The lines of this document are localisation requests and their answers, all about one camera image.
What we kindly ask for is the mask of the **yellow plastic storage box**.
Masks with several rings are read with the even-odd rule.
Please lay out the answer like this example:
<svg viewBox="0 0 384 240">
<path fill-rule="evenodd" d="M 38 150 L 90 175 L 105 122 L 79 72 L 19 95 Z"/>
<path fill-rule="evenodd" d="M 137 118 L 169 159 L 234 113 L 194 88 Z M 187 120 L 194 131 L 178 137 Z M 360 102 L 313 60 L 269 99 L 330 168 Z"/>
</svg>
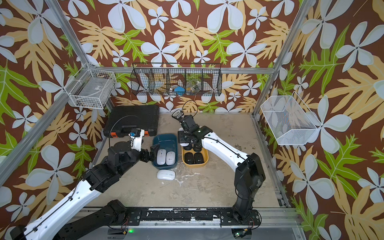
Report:
<svg viewBox="0 0 384 240">
<path fill-rule="evenodd" d="M 192 145 L 181 146 L 182 161 L 190 168 L 203 167 L 209 161 L 208 151 L 201 148 L 199 152 L 196 152 Z"/>
</svg>

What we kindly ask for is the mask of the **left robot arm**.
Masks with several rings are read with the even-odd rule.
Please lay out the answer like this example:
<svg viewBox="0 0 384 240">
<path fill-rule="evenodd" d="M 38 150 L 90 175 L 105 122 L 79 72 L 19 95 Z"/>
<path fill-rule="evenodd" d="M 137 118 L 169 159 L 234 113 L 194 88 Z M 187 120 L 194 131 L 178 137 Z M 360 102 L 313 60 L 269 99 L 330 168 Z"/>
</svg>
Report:
<svg viewBox="0 0 384 240">
<path fill-rule="evenodd" d="M 83 174 L 75 188 L 42 217 L 28 224 L 17 226 L 10 232 L 13 240 L 53 240 L 55 235 L 85 205 L 117 183 L 139 161 L 154 162 L 159 145 L 150 150 L 136 150 L 130 142 L 118 142 L 108 148 L 108 155 L 101 163 Z"/>
</svg>

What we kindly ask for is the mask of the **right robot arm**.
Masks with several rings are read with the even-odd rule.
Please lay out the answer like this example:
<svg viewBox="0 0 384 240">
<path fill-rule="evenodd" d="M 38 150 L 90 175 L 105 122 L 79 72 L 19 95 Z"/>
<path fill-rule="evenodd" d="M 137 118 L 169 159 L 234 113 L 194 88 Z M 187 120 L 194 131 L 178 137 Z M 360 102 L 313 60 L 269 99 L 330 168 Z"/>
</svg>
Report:
<svg viewBox="0 0 384 240">
<path fill-rule="evenodd" d="M 172 117 L 181 125 L 178 140 L 182 147 L 191 145 L 198 149 L 204 148 L 218 156 L 235 172 L 237 200 L 233 205 L 233 218 L 238 224 L 242 224 L 250 216 L 256 193 L 266 179 L 260 157 L 255 153 L 247 154 L 237 150 L 209 127 L 196 124 L 192 115 L 184 115 L 178 111 Z"/>
</svg>

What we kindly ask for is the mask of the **teal plastic storage box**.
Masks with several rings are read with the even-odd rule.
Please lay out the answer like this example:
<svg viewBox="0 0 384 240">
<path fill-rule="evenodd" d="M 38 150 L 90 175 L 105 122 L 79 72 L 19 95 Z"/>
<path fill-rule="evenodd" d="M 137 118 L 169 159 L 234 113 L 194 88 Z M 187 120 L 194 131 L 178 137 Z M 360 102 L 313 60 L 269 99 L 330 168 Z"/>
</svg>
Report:
<svg viewBox="0 0 384 240">
<path fill-rule="evenodd" d="M 172 165 L 168 165 L 165 163 L 164 165 L 159 165 L 157 160 L 155 160 L 152 164 L 158 170 L 170 170 L 177 166 L 178 164 L 178 140 L 174 134 L 162 134 L 154 137 L 153 146 L 159 145 L 160 149 L 165 149 L 166 153 L 174 152 L 175 153 L 175 161 Z"/>
</svg>

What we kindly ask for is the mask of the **black mouse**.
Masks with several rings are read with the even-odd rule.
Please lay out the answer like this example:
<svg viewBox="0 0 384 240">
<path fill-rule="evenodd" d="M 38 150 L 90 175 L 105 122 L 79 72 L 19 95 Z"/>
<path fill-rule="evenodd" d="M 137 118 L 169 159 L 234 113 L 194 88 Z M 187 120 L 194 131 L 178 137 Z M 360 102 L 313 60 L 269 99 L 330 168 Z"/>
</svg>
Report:
<svg viewBox="0 0 384 240">
<path fill-rule="evenodd" d="M 200 164 L 204 163 L 204 156 L 202 155 L 202 153 L 195 153 L 194 154 L 194 163 L 196 165 L 200 165 Z"/>
<path fill-rule="evenodd" d="M 203 149 L 203 147 L 202 147 L 202 145 L 200 145 L 200 144 L 195 144 L 195 145 L 193 146 L 193 150 L 194 150 L 195 152 L 197 152 L 197 153 L 201 152 L 202 149 Z"/>
<path fill-rule="evenodd" d="M 184 146 L 183 149 L 184 149 L 185 151 L 190 151 L 190 150 L 193 149 L 193 146 L 192 146 L 192 145 L 187 145 L 187 146 Z"/>
<path fill-rule="evenodd" d="M 191 152 L 185 153 L 184 162 L 187 165 L 193 165 L 195 163 L 194 154 Z"/>
</svg>

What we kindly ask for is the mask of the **white mouse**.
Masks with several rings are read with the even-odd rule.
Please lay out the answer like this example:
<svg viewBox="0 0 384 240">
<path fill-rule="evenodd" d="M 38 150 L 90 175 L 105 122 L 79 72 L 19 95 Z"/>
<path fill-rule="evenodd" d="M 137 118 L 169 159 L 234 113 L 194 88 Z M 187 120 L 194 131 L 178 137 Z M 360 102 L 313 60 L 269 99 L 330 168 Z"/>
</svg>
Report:
<svg viewBox="0 0 384 240">
<path fill-rule="evenodd" d="M 178 131 L 178 142 L 182 147 L 190 144 L 189 136 L 182 129 L 179 129 Z"/>
<path fill-rule="evenodd" d="M 176 153 L 173 151 L 169 151 L 166 154 L 166 164 L 167 166 L 172 166 L 176 163 Z"/>
<path fill-rule="evenodd" d="M 157 152 L 157 164 L 159 166 L 166 164 L 167 151 L 165 149 L 159 149 Z"/>
<path fill-rule="evenodd" d="M 159 170 L 157 172 L 157 179 L 173 181 L 176 177 L 176 173 L 172 170 Z"/>
</svg>

